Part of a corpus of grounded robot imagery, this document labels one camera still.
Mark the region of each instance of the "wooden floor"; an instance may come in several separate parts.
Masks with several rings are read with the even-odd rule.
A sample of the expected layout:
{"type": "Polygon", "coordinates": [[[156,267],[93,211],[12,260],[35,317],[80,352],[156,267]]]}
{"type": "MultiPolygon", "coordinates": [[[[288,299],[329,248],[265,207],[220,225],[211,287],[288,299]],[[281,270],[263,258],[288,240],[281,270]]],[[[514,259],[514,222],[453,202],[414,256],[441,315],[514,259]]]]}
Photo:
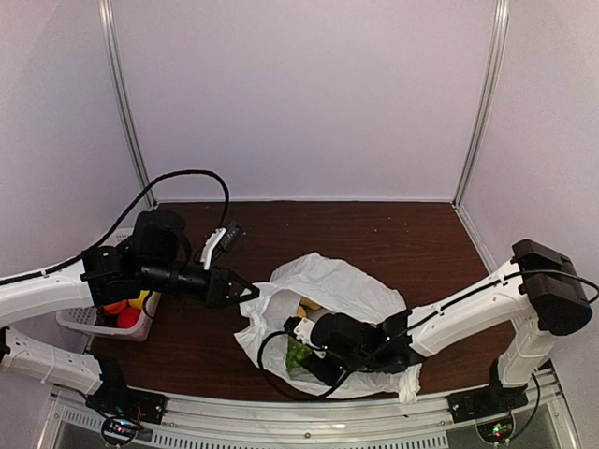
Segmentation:
{"type": "MultiPolygon", "coordinates": [[[[165,206],[183,215],[200,248],[215,228],[218,204],[165,206]]],[[[219,265],[251,282],[301,255],[342,258],[391,288],[408,307],[446,297],[487,273],[448,204],[234,203],[229,219],[246,234],[219,265]]],[[[233,338],[248,322],[238,308],[206,310],[164,296],[144,343],[95,339],[92,352],[116,358],[134,386],[169,393],[248,400],[285,400],[264,381],[233,338]]],[[[514,335],[504,323],[445,349],[422,369],[421,393],[488,381],[489,366],[514,335]]]]}

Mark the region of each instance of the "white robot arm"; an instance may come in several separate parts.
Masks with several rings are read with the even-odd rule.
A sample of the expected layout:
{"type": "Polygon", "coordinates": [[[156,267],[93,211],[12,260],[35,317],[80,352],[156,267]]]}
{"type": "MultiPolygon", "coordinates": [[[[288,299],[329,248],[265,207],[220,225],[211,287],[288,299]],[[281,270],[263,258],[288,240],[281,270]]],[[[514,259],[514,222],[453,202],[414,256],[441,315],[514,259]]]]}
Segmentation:
{"type": "Polygon", "coordinates": [[[504,321],[521,326],[507,351],[490,367],[490,384],[449,397],[455,421],[526,405],[524,390],[556,338],[592,318],[570,259],[532,240],[514,245],[514,258],[487,278],[433,304],[402,311],[378,326],[343,313],[316,323],[290,318],[285,331],[315,348],[304,368],[334,387],[348,371],[402,372],[458,340],[504,321]]]}
{"type": "Polygon", "coordinates": [[[0,371],[76,389],[105,414],[135,419],[140,407],[145,421],[159,423],[157,411],[164,410],[165,398],[128,388],[114,360],[73,354],[8,325],[53,311],[108,305],[138,297],[141,290],[196,298],[212,308],[257,297],[256,287],[212,265],[215,254],[227,253],[241,234],[238,225],[217,229],[197,263],[190,261],[184,226],[173,212],[145,211],[133,235],[116,247],[92,247],[59,266],[0,279],[0,371]],[[186,254],[183,261],[177,258],[180,250],[186,254]],[[235,284],[249,293],[238,295],[243,288],[235,284]]]}

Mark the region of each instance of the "plastic basket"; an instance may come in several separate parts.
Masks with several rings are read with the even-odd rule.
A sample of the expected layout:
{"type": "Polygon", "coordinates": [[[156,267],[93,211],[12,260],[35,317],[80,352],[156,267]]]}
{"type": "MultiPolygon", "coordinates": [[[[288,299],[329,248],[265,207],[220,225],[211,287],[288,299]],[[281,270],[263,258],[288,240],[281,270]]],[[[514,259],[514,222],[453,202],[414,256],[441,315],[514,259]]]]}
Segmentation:
{"type": "MultiPolygon", "coordinates": [[[[107,245],[114,246],[128,238],[133,233],[133,228],[117,229],[114,234],[106,241],[107,245]]],[[[154,316],[160,294],[154,293],[148,298],[146,310],[151,316],[154,316]]],[[[107,337],[110,339],[145,341],[150,333],[152,319],[145,313],[139,316],[138,321],[133,327],[120,329],[119,327],[107,327],[95,325],[96,308],[86,307],[78,309],[66,309],[56,313],[56,321],[60,326],[69,329],[78,330],[88,335],[98,337],[107,337]]]]}

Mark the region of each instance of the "white backdrop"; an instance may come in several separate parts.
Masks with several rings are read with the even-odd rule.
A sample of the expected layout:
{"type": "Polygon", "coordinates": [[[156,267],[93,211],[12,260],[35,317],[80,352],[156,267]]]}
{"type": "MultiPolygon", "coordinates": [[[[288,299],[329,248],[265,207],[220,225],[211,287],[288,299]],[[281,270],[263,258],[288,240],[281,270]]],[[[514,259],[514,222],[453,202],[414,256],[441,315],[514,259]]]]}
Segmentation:
{"type": "MultiPolygon", "coordinates": [[[[233,199],[449,200],[495,2],[114,2],[151,177],[206,167],[233,199]]],[[[220,199],[206,181],[162,200],[220,199]]]]}
{"type": "MultiPolygon", "coordinates": [[[[599,282],[599,4],[520,0],[511,9],[465,209],[491,263],[532,238],[599,282]]],[[[599,317],[561,339],[552,357],[583,447],[597,447],[599,317]]]]}
{"type": "MultiPolygon", "coordinates": [[[[60,262],[139,187],[110,84],[96,0],[0,1],[0,277],[60,262]]],[[[69,349],[53,315],[15,325],[69,349]]],[[[0,376],[0,447],[33,447],[49,385],[0,376]]]]}

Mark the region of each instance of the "white plastic bag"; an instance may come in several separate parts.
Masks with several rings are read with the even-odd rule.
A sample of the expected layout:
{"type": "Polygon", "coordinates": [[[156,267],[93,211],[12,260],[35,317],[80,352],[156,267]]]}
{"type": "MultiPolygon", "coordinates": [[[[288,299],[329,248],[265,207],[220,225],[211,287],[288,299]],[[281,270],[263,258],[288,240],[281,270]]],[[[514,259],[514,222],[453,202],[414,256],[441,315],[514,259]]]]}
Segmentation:
{"type": "MultiPolygon", "coordinates": [[[[245,353],[257,366],[257,353],[270,333],[283,329],[295,316],[301,297],[307,297],[331,312],[342,312],[366,323],[378,324],[406,309],[402,296],[343,260],[331,260],[318,253],[304,255],[277,268],[270,282],[257,283],[260,297],[240,305],[241,315],[250,325],[235,334],[245,353]]],[[[290,379],[286,370],[287,336],[270,341],[264,351],[264,368],[285,379],[298,390],[313,395],[329,387],[312,374],[305,379],[290,379]]],[[[416,400],[420,389],[420,365],[403,373],[361,373],[349,376],[331,398],[358,398],[379,392],[396,392],[401,403],[416,400]]]]}

